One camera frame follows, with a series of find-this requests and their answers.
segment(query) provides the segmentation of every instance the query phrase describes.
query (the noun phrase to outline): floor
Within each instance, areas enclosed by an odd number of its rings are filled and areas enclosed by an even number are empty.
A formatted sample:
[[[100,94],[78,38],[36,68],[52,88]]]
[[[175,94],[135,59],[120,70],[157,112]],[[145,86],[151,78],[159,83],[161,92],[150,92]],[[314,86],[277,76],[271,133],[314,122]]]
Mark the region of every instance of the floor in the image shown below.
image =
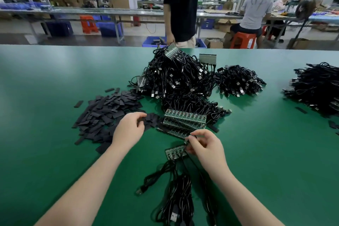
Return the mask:
[[[80,22],[71,22],[74,35],[71,37],[54,37],[47,39],[40,23],[33,24],[34,30],[41,40],[42,45],[65,45],[65,46],[118,46],[116,38],[101,37],[100,32],[94,34],[83,34]],[[285,36],[282,37],[284,43],[278,44],[277,48],[286,49],[291,38],[294,38],[298,32],[298,28],[287,28]],[[0,21],[0,44],[34,44],[31,38],[31,28],[28,22],[24,20]],[[140,27],[124,27],[125,41],[123,46],[141,47],[146,36],[164,36],[164,24],[141,24]],[[224,32],[216,29],[201,30],[200,37],[219,37],[223,38]],[[339,50],[339,42],[333,41],[337,36],[335,32],[320,32],[315,29],[305,28],[299,37],[312,41],[308,49],[311,50]],[[264,44],[264,48],[272,48],[273,42],[268,41]]]

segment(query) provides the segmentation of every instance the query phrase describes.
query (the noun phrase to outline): green table surface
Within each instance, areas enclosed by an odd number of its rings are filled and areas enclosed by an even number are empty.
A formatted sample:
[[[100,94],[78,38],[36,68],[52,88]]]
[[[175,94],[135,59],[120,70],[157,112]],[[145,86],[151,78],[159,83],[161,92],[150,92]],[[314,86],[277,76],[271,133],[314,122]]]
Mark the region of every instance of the green table surface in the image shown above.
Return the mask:
[[[99,157],[98,145],[79,146],[71,129],[87,100],[140,75],[152,48],[0,45],[0,225],[32,225]],[[339,66],[338,52],[310,50],[194,49],[217,55],[217,68],[240,64],[267,82],[258,96],[210,100],[233,113],[220,122],[233,174],[286,225],[337,225],[339,136],[328,120],[284,100],[281,90],[294,68],[326,61]],[[73,108],[85,100],[80,108]],[[160,103],[141,101],[148,113]],[[134,193],[146,175],[166,161],[164,150],[182,141],[151,128],[119,166],[94,225],[160,225],[151,214],[163,199],[169,175],[142,196]],[[207,225],[197,172],[193,177],[195,225]],[[219,225],[239,225],[215,188]]]

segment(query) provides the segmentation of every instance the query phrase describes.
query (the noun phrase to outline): red plastic stool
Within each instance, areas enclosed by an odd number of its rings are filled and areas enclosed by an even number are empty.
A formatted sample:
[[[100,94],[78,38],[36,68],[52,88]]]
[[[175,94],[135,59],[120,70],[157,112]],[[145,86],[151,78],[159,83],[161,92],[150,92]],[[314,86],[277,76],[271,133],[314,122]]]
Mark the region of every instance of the red plastic stool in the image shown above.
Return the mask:
[[[90,15],[80,15],[81,20],[94,20],[93,16]],[[85,34],[90,34],[91,32],[99,32],[97,26],[93,22],[81,21],[82,32]]]
[[[247,33],[237,32],[234,35],[234,38],[231,42],[231,48],[235,48],[234,46],[235,46],[236,40],[241,39],[242,41],[241,41],[240,49],[246,49],[249,41],[252,39],[251,49],[253,49],[256,37],[257,37],[256,34],[247,34]]]
[[[262,27],[262,35],[263,36],[266,36],[268,28],[269,28],[268,26]],[[268,37],[268,40],[271,40],[272,36],[273,36],[273,34],[270,34],[269,37]]]

